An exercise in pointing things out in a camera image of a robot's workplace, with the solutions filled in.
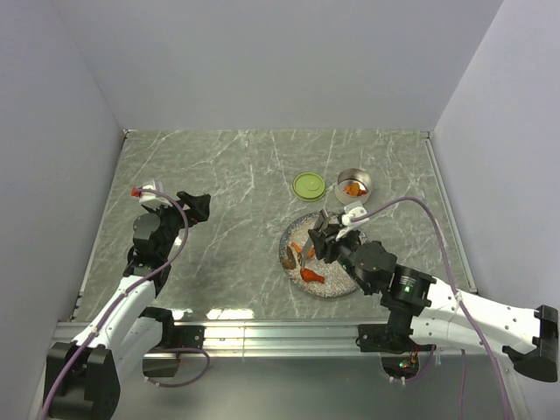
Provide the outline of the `orange drumstick toy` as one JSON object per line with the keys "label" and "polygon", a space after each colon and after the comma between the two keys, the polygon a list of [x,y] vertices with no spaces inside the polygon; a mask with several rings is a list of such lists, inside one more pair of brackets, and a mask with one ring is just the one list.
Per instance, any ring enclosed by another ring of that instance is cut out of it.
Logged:
{"label": "orange drumstick toy", "polygon": [[302,280],[306,283],[320,283],[323,284],[325,282],[325,278],[311,269],[302,268],[300,270],[300,276]]}

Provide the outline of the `orange fried nugget toy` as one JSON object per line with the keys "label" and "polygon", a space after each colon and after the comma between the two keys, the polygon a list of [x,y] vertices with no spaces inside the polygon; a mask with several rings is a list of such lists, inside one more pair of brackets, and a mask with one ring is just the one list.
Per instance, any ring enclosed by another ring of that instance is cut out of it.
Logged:
{"label": "orange fried nugget toy", "polygon": [[361,185],[354,182],[350,185],[350,193],[354,196],[366,195],[368,193],[367,189],[361,188]]}

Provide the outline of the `orange fish toy food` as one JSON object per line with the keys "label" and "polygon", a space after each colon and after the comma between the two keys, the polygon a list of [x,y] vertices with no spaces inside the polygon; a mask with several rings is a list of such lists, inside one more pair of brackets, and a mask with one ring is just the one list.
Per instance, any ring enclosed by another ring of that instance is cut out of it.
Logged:
{"label": "orange fish toy food", "polygon": [[356,196],[359,191],[358,187],[354,187],[353,185],[346,185],[344,187],[344,192],[351,196]]}

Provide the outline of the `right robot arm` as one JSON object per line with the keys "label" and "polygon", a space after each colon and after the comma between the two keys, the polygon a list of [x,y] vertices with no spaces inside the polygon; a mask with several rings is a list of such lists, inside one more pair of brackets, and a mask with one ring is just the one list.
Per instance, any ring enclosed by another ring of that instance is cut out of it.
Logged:
{"label": "right robot arm", "polygon": [[403,266],[380,242],[361,239],[358,226],[365,213],[362,206],[347,206],[332,222],[321,211],[308,231],[308,243],[320,261],[339,264],[365,295],[380,295],[381,306],[389,311],[384,324],[359,325],[357,345],[363,353],[484,349],[509,361],[520,375],[557,382],[557,309],[494,302]]}

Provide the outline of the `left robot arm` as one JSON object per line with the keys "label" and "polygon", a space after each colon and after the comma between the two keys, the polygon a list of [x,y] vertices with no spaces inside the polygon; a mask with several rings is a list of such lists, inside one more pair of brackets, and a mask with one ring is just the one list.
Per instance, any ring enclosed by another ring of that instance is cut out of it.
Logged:
{"label": "left robot arm", "polygon": [[205,329],[176,325],[172,312],[152,306],[190,228],[210,215],[209,194],[171,197],[157,184],[133,188],[145,212],[133,224],[133,245],[117,289],[73,339],[57,342],[45,364],[42,419],[110,419],[121,383],[150,352],[201,354]]}

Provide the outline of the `beige metal lunch container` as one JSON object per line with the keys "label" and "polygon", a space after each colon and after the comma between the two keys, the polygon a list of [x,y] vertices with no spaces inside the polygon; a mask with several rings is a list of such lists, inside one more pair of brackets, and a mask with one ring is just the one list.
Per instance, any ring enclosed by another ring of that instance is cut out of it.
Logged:
{"label": "beige metal lunch container", "polygon": [[359,201],[365,204],[373,191],[373,180],[361,169],[350,168],[342,171],[336,181],[334,192],[338,202],[348,205]]}

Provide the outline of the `orange chicken wing toy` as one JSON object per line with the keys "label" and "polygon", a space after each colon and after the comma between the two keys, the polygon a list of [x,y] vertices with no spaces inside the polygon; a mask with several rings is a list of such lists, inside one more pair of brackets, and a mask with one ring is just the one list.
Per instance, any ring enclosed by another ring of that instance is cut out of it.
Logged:
{"label": "orange chicken wing toy", "polygon": [[[299,247],[295,242],[291,243],[291,246],[297,251],[297,253],[300,255],[302,252],[302,248]],[[307,253],[307,258],[311,259],[315,256],[315,250],[314,247],[311,247]]]}

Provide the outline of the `brown green food piece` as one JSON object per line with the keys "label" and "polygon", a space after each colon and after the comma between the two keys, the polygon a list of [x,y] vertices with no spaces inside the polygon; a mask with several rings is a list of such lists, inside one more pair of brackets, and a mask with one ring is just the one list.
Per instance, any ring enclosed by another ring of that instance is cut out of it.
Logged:
{"label": "brown green food piece", "polygon": [[285,256],[281,261],[281,264],[286,270],[294,270],[298,266],[298,260],[294,256],[292,249],[289,246],[285,247]]}

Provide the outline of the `green round lid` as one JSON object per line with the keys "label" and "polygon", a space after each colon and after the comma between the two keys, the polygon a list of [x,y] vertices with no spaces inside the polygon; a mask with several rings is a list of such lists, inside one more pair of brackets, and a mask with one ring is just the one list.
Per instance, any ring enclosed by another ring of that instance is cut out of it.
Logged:
{"label": "green round lid", "polygon": [[315,172],[299,173],[292,180],[292,191],[294,195],[306,202],[320,200],[326,193],[326,183],[324,179]]}

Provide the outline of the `speckled ceramic plate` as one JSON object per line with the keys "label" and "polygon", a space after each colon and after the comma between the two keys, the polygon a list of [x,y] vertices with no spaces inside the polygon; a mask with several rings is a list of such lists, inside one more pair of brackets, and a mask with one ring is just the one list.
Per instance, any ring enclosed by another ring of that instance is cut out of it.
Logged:
{"label": "speckled ceramic plate", "polygon": [[301,267],[297,261],[295,269],[284,269],[281,261],[285,256],[285,247],[289,246],[294,256],[298,259],[297,251],[291,246],[295,242],[299,247],[305,245],[308,230],[312,229],[315,225],[319,212],[308,213],[295,219],[283,232],[278,249],[278,257],[281,268],[287,276],[288,280],[301,291],[307,292],[319,298],[342,298],[359,289],[358,284],[344,271],[344,269],[337,263],[325,263],[319,261],[314,256],[304,266],[309,270],[313,270],[317,274],[325,278],[324,283],[306,283],[300,276]]}

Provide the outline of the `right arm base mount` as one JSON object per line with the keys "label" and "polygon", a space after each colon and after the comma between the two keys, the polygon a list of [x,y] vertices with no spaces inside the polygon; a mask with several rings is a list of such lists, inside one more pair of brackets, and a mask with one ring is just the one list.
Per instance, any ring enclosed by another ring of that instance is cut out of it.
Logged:
{"label": "right arm base mount", "polygon": [[431,365],[435,345],[419,345],[412,338],[414,315],[408,310],[391,310],[386,323],[357,326],[356,346],[362,353],[377,353],[381,368],[390,382],[417,381]]}

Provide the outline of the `aluminium frame rail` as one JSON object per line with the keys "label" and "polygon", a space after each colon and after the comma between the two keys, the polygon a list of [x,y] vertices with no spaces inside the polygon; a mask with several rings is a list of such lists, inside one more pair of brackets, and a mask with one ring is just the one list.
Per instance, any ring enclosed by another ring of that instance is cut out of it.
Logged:
{"label": "aluminium frame rail", "polygon": [[[328,319],[289,321],[218,320],[176,322],[177,325],[202,325],[206,328],[203,349],[211,357],[353,357],[363,354],[356,346],[357,326],[373,321]],[[478,335],[473,329],[453,325],[435,318],[422,319],[412,327],[411,338],[419,345],[435,345],[446,352],[465,350],[468,354],[497,353],[507,345],[510,328]],[[133,367],[143,357],[157,358],[170,354],[149,354],[162,338],[163,327],[150,318],[111,321],[99,327],[95,322],[60,323],[52,337],[56,350],[74,352],[85,346],[89,350],[111,352],[117,368]]]}

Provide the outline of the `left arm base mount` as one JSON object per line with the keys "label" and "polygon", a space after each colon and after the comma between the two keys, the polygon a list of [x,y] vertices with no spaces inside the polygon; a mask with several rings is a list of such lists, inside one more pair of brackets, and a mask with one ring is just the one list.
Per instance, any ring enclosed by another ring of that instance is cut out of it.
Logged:
{"label": "left arm base mount", "polygon": [[158,378],[172,378],[179,371],[181,357],[185,354],[202,355],[206,363],[202,371],[191,380],[179,384],[161,384],[163,388],[178,388],[196,382],[210,367],[210,356],[203,349],[206,328],[203,325],[177,325],[171,310],[148,307],[141,316],[156,320],[162,327],[162,338],[149,354],[170,354],[171,358],[143,359],[143,374],[148,382],[156,384]]}

